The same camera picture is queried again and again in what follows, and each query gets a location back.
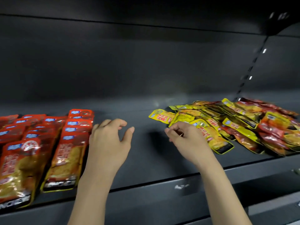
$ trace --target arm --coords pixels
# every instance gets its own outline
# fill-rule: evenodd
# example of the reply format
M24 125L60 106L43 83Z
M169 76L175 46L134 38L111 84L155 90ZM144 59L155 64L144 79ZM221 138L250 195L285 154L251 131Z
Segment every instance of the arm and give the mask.
M125 162L134 127L119 140L118 130L126 126L121 119L97 124L90 136L88 160L79 181L77 196L68 225L104 224L105 204L113 179Z
M202 133L193 125L177 122L165 132L178 151L199 170L214 225L251 225L222 166Z

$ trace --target person's left hand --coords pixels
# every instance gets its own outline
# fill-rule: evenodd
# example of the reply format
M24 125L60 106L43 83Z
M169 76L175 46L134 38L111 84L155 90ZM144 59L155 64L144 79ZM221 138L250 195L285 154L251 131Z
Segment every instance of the person's left hand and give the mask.
M127 129L122 141L118 136L118 130L126 125L127 122L122 119L107 119L93 127L89 139L88 160L82 178L97 179L103 175L114 178L131 148L134 127Z

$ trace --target forearm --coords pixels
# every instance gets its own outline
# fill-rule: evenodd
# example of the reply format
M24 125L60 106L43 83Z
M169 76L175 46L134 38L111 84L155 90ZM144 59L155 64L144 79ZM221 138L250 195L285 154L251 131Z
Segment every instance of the forearm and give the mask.
M81 178L68 225L103 225L105 204L113 177L102 176L97 181Z
M218 160L214 155L208 159L207 165L197 167L204 183L213 224L252 224Z

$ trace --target hand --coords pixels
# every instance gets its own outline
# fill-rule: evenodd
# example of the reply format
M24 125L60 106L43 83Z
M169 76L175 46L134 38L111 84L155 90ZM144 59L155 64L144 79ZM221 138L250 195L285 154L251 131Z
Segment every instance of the hand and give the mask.
M121 119L105 120L93 127L89 139L88 159L83 173L84 178L96 179L97 175L112 177L125 162L131 148L134 127L125 132L122 141L119 140L118 130L126 126Z
M165 133L181 155L199 168L215 158L201 131L194 125L179 121L166 128Z

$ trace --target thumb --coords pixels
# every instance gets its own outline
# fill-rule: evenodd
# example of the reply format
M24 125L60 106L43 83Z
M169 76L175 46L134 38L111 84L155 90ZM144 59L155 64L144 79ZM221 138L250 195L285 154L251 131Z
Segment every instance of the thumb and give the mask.
M130 127L129 129L127 129L123 136L122 143L130 145L133 132L134 132L134 127Z
M165 133L173 141L173 143L175 143L176 140L181 138L181 136L179 136L174 130L169 128L165 128Z

